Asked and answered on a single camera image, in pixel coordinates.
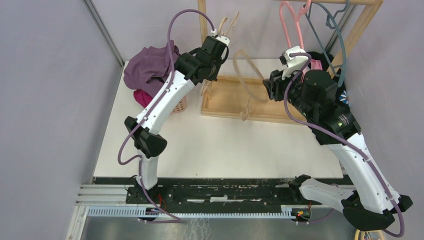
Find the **purple pleated skirt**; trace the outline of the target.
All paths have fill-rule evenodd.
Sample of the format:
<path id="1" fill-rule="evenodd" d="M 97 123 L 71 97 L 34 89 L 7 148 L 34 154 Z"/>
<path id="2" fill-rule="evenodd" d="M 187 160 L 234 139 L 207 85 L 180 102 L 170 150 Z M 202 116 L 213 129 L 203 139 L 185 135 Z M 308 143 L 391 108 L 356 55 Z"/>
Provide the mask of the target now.
<path id="1" fill-rule="evenodd" d="M 128 62 L 124 83 L 131 90 L 142 90 L 154 97 L 168 79 L 172 64 L 180 55 L 173 40 L 165 47 L 144 47 Z"/>

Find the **magenta skirt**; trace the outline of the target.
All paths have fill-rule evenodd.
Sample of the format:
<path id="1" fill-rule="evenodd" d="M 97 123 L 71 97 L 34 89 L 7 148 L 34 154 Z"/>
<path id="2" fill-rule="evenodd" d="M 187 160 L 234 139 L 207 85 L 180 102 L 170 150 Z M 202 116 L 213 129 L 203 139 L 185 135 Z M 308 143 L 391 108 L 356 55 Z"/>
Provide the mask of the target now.
<path id="1" fill-rule="evenodd" d="M 133 92 L 133 97 L 137 103 L 139 103 L 143 108 L 147 107 L 150 102 L 153 100 L 153 97 L 150 96 L 147 92 L 142 89 L 137 89 Z"/>

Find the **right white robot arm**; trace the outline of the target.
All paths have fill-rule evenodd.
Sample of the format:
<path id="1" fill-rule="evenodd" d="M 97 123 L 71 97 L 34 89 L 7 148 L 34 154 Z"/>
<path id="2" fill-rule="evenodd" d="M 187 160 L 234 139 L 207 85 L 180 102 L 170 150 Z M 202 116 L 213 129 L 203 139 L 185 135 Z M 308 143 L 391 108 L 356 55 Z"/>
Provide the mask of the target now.
<path id="1" fill-rule="evenodd" d="M 290 183 L 289 199 L 295 204 L 309 200 L 329 206 L 360 231 L 387 231 L 398 215 L 397 237 L 402 237 L 403 213 L 413 202 L 395 191 L 377 167 L 350 108 L 337 101 L 338 85 L 329 73 L 296 70 L 285 77 L 275 70 L 263 85 L 271 100 L 291 105 L 304 116 L 302 123 L 337 157 L 354 185 L 353 190 L 343 190 L 303 174 Z"/>

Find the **blue-grey plastic hanger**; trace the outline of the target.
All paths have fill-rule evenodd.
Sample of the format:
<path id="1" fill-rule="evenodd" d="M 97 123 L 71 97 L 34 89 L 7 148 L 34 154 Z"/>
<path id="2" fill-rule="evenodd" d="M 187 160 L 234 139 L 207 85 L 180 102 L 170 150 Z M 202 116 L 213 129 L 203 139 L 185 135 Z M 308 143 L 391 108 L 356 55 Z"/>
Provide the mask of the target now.
<path id="1" fill-rule="evenodd" d="M 322 53 L 324 54 L 324 57 L 329 64 L 329 70 L 330 73 L 335 74 L 335 77 L 338 78 L 337 80 L 337 86 L 341 87 L 346 78 L 346 70 L 347 70 L 347 48 L 345 46 L 345 41 L 342 35 L 342 30 L 344 28 L 344 25 L 346 23 L 346 19 L 348 14 L 351 12 L 352 4 L 350 0 L 343 0 L 344 7 L 341 9 L 338 9 L 334 14 L 332 14 L 322 3 L 311 3 L 311 6 L 307 10 L 305 17 L 309 23 L 309 26 L 311 27 L 315 38 L 321 48 Z M 326 13 L 326 22 L 325 26 L 332 30 L 332 35 L 327 42 L 326 46 L 323 45 L 314 25 L 311 21 L 311 11 L 312 11 L 312 4 L 317 5 L 320 7 L 325 13 Z M 340 50 L 341 50 L 341 63 L 331 63 L 328 53 L 333 49 L 336 42 L 339 43 Z"/>

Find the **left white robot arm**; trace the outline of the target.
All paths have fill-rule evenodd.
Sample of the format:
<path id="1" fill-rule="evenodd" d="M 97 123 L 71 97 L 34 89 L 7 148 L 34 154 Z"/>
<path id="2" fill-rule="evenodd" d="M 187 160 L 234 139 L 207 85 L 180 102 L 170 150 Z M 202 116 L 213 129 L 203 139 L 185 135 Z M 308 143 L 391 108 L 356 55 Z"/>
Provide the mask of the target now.
<path id="1" fill-rule="evenodd" d="M 207 36 L 201 47 L 176 58 L 174 71 L 150 104 L 135 118 L 128 116 L 125 127 L 131 133 L 134 147 L 141 156 L 138 197 L 149 204 L 158 195 L 159 155 L 168 142 L 159 132 L 168 116 L 182 98 L 204 80 L 216 81 L 221 65 L 229 55 L 230 38 L 224 35 Z"/>

